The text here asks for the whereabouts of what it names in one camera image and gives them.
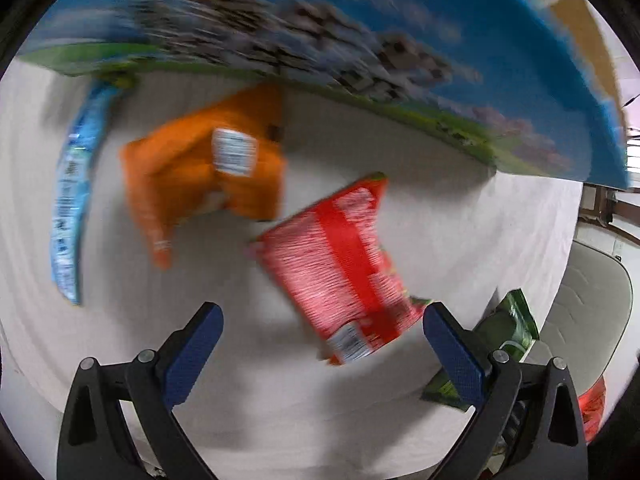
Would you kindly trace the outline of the light blue wrapper strip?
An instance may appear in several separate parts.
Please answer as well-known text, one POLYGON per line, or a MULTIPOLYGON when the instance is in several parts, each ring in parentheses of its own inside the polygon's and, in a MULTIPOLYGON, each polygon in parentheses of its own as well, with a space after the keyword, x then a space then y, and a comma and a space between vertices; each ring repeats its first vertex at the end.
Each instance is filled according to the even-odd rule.
POLYGON ((50 231, 53 283, 72 304, 80 299, 80 248, 91 196, 92 168, 105 138, 107 122, 122 89, 97 79, 67 131, 55 169, 50 231))

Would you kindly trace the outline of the grey chair seat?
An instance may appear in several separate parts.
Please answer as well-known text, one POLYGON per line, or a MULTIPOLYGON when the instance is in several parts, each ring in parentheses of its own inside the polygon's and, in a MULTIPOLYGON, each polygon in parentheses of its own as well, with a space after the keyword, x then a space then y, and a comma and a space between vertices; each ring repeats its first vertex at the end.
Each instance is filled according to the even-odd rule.
POLYGON ((626 332, 634 289, 613 256, 575 240, 560 288, 526 361, 547 364, 562 359, 576 394, 582 396, 600 377, 626 332))

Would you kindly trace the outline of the green snack bag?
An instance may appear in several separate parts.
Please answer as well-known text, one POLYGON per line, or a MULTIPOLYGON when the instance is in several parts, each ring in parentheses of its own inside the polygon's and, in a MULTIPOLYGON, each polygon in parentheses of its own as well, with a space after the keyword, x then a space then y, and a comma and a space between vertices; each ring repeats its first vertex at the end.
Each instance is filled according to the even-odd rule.
MULTIPOLYGON (((473 328, 473 333, 489 350, 503 350, 516 362, 522 362, 539 339, 539 330, 524 292, 512 289, 473 328)), ((460 396, 459 389, 441 368, 421 392, 420 399, 466 412, 471 404, 460 396)))

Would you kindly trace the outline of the beige table cloth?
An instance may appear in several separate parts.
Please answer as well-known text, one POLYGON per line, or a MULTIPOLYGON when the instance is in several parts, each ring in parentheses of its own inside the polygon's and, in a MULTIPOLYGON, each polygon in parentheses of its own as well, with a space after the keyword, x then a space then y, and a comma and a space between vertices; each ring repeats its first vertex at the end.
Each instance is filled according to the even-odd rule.
MULTIPOLYGON (((225 211, 184 222, 170 269, 152 265, 126 204, 120 149, 235 92, 237 80, 152 73, 119 103, 94 167, 82 303, 58 293, 55 167, 89 84, 21 61, 1 81, 1 341, 12 375, 29 386, 16 410, 41 471, 52 470, 79 361, 117 363, 156 348, 205 301, 224 310, 224 333, 176 414, 218 477, 385 479, 439 462, 468 415, 421 400, 439 364, 420 326, 360 361, 328 364, 248 250, 262 225, 225 211)), ((376 229, 412 296, 439 300, 473 326, 491 300, 519 288, 536 320, 546 318, 579 183, 495 172, 398 122, 296 91, 284 146, 284 214, 382 172, 376 229)))

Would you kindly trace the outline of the milk cardboard box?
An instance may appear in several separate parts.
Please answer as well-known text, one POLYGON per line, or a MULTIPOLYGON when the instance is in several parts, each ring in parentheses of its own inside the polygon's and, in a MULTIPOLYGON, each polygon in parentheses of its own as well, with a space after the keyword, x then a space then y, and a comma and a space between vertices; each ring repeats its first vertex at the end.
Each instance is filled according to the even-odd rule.
POLYGON ((65 75, 272 75, 504 172, 628 183, 615 102, 535 0, 58 0, 20 55, 65 75))

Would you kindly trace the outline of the orange snack bag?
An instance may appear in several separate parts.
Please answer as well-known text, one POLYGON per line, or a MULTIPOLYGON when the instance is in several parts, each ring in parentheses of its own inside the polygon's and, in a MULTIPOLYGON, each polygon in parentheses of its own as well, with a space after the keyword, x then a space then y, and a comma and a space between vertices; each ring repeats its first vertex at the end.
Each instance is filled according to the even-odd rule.
POLYGON ((255 221, 277 218, 283 107, 282 87, 264 81, 120 150, 129 210, 158 268, 171 266, 175 228, 208 205, 255 221))

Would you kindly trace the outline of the red snack bag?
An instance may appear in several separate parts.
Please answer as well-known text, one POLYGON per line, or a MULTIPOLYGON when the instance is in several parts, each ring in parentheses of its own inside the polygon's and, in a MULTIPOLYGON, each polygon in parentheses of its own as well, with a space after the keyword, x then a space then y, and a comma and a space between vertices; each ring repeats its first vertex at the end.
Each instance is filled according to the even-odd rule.
POLYGON ((334 366, 399 338, 430 304, 405 288, 376 232, 388 179, 369 174, 260 234, 250 252, 334 366))

